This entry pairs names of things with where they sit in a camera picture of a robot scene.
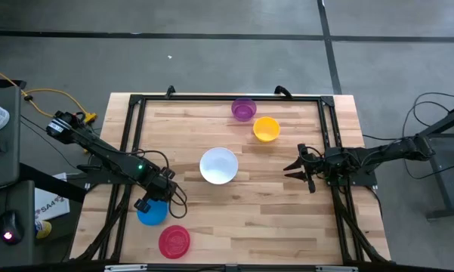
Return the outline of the black diagonal bar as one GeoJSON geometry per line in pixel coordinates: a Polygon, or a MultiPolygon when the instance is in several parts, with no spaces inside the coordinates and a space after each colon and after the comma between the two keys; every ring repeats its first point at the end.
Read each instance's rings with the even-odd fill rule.
{"type": "Polygon", "coordinates": [[[63,198],[83,203],[86,190],[20,163],[20,181],[33,181],[35,187],[63,198]]]}

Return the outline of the black aluminium table frame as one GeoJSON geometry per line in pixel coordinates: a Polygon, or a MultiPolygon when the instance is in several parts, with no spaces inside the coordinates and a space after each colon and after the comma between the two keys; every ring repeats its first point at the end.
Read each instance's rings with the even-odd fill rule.
{"type": "Polygon", "coordinates": [[[140,147],[158,165],[170,165],[187,195],[186,207],[155,227],[139,222],[129,208],[110,236],[109,252],[125,263],[163,263],[159,237],[180,225],[191,244],[185,264],[340,264],[343,254],[363,255],[350,231],[339,239],[332,188],[316,179],[310,193],[283,169],[297,158],[297,146],[364,144],[350,95],[255,95],[257,117],[280,124],[280,136],[260,142],[250,122],[233,118],[234,94],[110,95],[102,138],[114,147],[140,147]],[[216,185],[200,174],[202,155],[214,147],[232,151],[236,177],[216,185]]]}

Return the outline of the red plastic bowl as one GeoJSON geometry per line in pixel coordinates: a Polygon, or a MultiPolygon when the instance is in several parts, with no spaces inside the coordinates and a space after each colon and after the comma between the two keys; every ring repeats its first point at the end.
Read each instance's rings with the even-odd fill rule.
{"type": "Polygon", "coordinates": [[[180,225],[172,225],[164,229],[159,237],[159,251],[168,259],[184,256],[190,247],[190,234],[180,225]]]}

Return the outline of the blue plastic bowl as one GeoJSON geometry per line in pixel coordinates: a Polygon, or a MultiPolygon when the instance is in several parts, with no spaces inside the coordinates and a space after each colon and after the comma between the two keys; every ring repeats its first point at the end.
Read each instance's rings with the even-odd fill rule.
{"type": "Polygon", "coordinates": [[[151,208],[148,212],[136,211],[139,222],[147,226],[160,225],[169,213],[168,203],[150,199],[149,204],[151,208]]]}

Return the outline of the black computer mouse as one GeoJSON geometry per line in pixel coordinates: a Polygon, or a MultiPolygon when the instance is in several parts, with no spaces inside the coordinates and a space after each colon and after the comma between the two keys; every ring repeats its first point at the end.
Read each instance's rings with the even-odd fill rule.
{"type": "Polygon", "coordinates": [[[23,239],[23,226],[18,214],[14,210],[3,212],[0,215],[0,238],[9,245],[16,245],[23,239]]]}

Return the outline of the large white bowl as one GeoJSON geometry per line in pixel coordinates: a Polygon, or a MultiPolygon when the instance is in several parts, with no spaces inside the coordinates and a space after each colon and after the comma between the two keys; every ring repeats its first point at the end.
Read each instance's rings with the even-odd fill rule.
{"type": "Polygon", "coordinates": [[[206,151],[199,162],[201,176],[210,184],[222,185],[232,181],[238,172],[236,155],[224,147],[206,151]]]}

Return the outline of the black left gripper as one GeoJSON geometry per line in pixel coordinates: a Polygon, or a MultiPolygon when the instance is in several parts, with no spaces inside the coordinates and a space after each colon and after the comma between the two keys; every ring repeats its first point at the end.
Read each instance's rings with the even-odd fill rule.
{"type": "Polygon", "coordinates": [[[143,199],[138,199],[134,207],[139,212],[150,210],[151,206],[149,200],[170,202],[173,197],[178,184],[172,178],[175,172],[169,168],[162,168],[159,171],[151,171],[146,179],[146,194],[143,199]]]}

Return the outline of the silver metal bracket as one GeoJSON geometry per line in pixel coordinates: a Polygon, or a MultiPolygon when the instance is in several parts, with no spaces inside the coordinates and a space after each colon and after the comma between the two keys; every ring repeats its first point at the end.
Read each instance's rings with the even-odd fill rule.
{"type": "Polygon", "coordinates": [[[320,265],[315,267],[316,272],[359,272],[357,267],[320,265]]]}
{"type": "Polygon", "coordinates": [[[107,265],[103,272],[147,272],[147,264],[114,264],[107,265]]]}

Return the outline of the grey side desk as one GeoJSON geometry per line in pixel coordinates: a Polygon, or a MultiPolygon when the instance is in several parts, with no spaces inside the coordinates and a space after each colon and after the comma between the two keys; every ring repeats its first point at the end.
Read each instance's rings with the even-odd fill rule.
{"type": "Polygon", "coordinates": [[[0,219],[11,214],[21,230],[19,243],[8,245],[0,234],[0,270],[33,263],[34,183],[20,179],[20,89],[0,88],[0,107],[9,114],[0,129],[0,219]]]}

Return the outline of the purple plastic bowl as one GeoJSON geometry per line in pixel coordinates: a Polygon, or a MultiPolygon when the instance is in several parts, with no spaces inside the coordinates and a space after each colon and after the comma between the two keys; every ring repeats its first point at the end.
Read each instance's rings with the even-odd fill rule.
{"type": "Polygon", "coordinates": [[[255,102],[247,97],[236,99],[231,105],[233,117],[240,122],[247,122],[256,114],[255,102]]]}

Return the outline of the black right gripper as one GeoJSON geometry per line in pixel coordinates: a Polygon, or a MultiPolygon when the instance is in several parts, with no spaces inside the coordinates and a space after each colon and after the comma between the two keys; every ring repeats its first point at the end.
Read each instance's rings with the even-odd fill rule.
{"type": "Polygon", "coordinates": [[[283,170],[290,171],[297,168],[302,168],[300,172],[284,174],[285,177],[295,178],[307,183],[310,193],[316,192],[316,186],[312,175],[318,175],[323,171],[325,159],[323,154],[314,147],[306,146],[305,144],[298,145],[298,158],[283,170]]]}

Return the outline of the yellow plastic bowl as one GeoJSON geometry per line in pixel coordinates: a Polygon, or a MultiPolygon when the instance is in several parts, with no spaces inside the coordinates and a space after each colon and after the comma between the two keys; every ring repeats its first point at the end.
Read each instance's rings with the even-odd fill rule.
{"type": "Polygon", "coordinates": [[[279,137],[280,124],[274,118],[264,116],[254,122],[253,132],[259,141],[271,142],[279,137]]]}

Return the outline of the dark metal stand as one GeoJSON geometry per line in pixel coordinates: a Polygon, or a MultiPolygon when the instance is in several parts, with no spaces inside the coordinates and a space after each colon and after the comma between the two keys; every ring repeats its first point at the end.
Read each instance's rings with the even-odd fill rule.
{"type": "Polygon", "coordinates": [[[454,110],[422,131],[435,151],[429,163],[440,190],[444,208],[426,214],[429,221],[454,216],[454,110]]]}

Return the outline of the small yellow container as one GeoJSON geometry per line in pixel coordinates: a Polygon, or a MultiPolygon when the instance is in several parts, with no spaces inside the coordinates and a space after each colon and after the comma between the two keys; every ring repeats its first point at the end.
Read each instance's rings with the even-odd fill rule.
{"type": "Polygon", "coordinates": [[[36,239],[44,239],[50,235],[52,225],[48,221],[35,221],[35,236],[36,239]]]}

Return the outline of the white printed cardboard box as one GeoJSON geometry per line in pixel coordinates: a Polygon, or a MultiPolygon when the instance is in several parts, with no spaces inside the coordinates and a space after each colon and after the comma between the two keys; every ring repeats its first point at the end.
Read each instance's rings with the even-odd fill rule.
{"type": "Polygon", "coordinates": [[[57,194],[35,189],[35,219],[47,221],[70,213],[69,200],[57,194]]]}

